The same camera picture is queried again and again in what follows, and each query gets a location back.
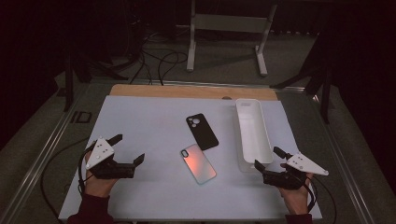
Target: black phone case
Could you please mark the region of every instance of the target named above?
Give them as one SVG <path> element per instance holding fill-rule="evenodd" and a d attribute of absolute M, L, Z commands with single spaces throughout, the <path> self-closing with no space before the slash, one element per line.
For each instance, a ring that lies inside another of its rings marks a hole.
<path fill-rule="evenodd" d="M 213 133 L 203 114 L 189 116 L 186 121 L 201 150 L 207 150 L 219 145 L 218 138 Z"/>

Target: pink phone case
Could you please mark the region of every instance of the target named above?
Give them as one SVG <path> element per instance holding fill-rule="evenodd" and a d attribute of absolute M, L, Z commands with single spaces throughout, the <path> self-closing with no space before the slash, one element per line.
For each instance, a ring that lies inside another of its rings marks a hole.
<path fill-rule="evenodd" d="M 198 184 L 204 184 L 206 181 L 216 176 L 215 169 L 213 169 L 204 152 L 198 145 L 194 144 L 187 147 L 181 150 L 180 153 Z"/>

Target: robotic hand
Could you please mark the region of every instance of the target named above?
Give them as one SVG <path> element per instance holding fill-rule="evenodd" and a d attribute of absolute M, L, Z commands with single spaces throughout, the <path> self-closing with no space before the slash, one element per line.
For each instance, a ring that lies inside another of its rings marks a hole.
<path fill-rule="evenodd" d="M 118 134 L 109 140 L 100 137 L 86 149 L 86 152 L 92 151 L 87 161 L 86 169 L 90 170 L 96 178 L 134 178 L 134 169 L 143 162 L 145 154 L 137 157 L 133 163 L 117 163 L 113 160 L 114 149 L 112 146 L 117 144 L 121 139 L 122 134 Z"/>
<path fill-rule="evenodd" d="M 254 167 L 262 173 L 264 184 L 282 189 L 299 189 L 305 183 L 306 173 L 317 175 L 329 174 L 328 171 L 316 165 L 301 152 L 292 156 L 279 147 L 274 147 L 274 152 L 278 157 L 282 159 L 286 158 L 286 171 L 281 173 L 267 171 L 265 170 L 265 166 L 258 161 L 254 161 Z"/>

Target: metal leg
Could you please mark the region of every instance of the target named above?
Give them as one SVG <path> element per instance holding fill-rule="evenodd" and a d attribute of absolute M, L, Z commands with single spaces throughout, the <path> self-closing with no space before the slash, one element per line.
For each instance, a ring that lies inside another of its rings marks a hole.
<path fill-rule="evenodd" d="M 187 59 L 188 72 L 192 72 L 194 70 L 195 45 L 195 0 L 191 0 L 190 47 Z"/>
<path fill-rule="evenodd" d="M 270 13 L 267 17 L 267 22 L 265 23 L 264 32 L 262 33 L 262 42 L 259 46 L 256 46 L 256 57 L 257 63 L 260 69 L 260 75 L 266 77 L 268 75 L 267 68 L 265 66 L 264 56 L 262 55 L 262 51 L 264 49 L 265 42 L 267 41 L 268 35 L 270 33 L 271 24 L 275 15 L 277 5 L 272 5 L 270 9 Z"/>

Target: sleeve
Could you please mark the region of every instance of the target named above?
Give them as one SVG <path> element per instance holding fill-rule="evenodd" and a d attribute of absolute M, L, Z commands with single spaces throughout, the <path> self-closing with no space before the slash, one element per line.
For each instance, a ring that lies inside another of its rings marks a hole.
<path fill-rule="evenodd" d="M 107 212 L 109 199 L 84 193 L 78 213 L 69 217 L 67 224 L 112 224 L 113 217 Z"/>
<path fill-rule="evenodd" d="M 312 215 L 285 215 L 288 224 L 312 224 Z"/>

